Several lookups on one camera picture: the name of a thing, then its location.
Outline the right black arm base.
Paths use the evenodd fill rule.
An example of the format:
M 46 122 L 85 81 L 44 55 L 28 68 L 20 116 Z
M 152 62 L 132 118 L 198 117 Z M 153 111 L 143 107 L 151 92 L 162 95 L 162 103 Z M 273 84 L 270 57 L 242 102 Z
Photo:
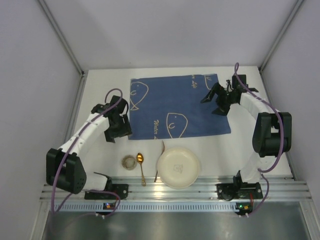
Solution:
M 220 200 L 250 200 L 262 199 L 263 193 L 259 182 L 243 182 L 240 171 L 233 176 L 232 183 L 219 183 L 216 185 L 217 197 Z

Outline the blue fish placemat cloth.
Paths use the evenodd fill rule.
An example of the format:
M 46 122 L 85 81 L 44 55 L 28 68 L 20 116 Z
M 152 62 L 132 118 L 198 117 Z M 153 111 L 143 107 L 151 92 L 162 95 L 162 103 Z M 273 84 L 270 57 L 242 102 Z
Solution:
M 217 104 L 201 103 L 218 81 L 215 73 L 133 78 L 130 81 L 130 140 L 230 134 L 228 118 L 212 114 Z

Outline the gold metal spoon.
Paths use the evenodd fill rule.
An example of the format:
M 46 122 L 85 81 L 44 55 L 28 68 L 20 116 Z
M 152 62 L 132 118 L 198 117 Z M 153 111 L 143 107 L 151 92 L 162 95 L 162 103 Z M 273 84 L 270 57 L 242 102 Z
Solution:
M 146 179 L 145 179 L 144 172 L 143 172 L 143 167 L 142 167 L 143 162 L 144 162 L 144 156 L 140 152 L 136 155 L 136 162 L 140 165 L 141 185 L 143 187 L 145 187 L 147 185 L 147 183 L 146 183 Z

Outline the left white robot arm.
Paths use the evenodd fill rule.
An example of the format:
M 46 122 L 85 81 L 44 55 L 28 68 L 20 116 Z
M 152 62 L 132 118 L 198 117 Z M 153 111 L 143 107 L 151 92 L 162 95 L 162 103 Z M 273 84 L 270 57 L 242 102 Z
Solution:
M 81 128 L 59 148 L 51 148 L 46 154 L 46 182 L 52 187 L 78 194 L 82 191 L 105 191 L 109 176 L 102 173 L 87 173 L 84 158 L 93 143 L 104 135 L 106 142 L 132 134 L 128 102 L 120 96 L 97 104 Z

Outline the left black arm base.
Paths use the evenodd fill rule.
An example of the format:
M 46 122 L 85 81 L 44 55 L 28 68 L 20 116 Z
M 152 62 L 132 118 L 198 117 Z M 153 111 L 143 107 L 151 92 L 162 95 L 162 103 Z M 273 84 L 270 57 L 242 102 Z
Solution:
M 86 191 L 85 200 L 123 200 L 129 193 L 129 185 L 123 183 L 112 183 L 106 190 Z

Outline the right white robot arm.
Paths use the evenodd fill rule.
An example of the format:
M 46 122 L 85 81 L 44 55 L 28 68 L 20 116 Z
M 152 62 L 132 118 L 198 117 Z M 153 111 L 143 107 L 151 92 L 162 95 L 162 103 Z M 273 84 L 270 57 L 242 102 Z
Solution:
M 245 74 L 235 73 L 227 87 L 215 83 L 203 103 L 215 100 L 217 107 L 212 114 L 227 116 L 231 105 L 238 104 L 255 119 L 252 136 L 253 153 L 245 166 L 237 173 L 242 182 L 257 183 L 263 173 L 271 172 L 283 153 L 292 146 L 292 115 L 280 112 L 263 99 L 259 91 L 247 84 Z

